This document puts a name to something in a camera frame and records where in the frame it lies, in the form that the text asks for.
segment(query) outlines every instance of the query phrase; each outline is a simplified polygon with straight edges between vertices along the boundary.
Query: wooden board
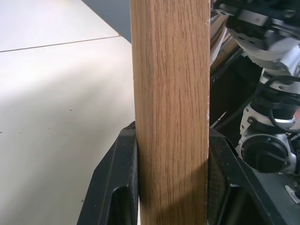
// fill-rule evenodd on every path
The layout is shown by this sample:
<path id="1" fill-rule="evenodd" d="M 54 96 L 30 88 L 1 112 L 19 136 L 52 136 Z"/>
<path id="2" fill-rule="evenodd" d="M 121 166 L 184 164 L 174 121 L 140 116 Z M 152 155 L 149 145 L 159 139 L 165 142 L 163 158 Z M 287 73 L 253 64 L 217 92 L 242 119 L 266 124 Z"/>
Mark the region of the wooden board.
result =
<path id="1" fill-rule="evenodd" d="M 210 1 L 131 0 L 142 225 L 206 224 Z"/>

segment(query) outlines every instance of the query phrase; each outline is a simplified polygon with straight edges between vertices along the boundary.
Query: machine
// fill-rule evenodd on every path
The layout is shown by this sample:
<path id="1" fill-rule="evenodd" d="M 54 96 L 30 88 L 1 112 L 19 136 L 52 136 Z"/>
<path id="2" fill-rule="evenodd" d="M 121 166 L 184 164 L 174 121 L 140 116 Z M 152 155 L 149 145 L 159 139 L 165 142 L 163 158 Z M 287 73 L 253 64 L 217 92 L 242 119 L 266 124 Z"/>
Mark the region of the machine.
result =
<path id="1" fill-rule="evenodd" d="M 218 0 L 227 28 L 263 68 L 256 92 L 218 128 L 241 111 L 238 155 L 262 173 L 300 174 L 300 130 L 293 129 L 300 106 L 300 1 Z"/>

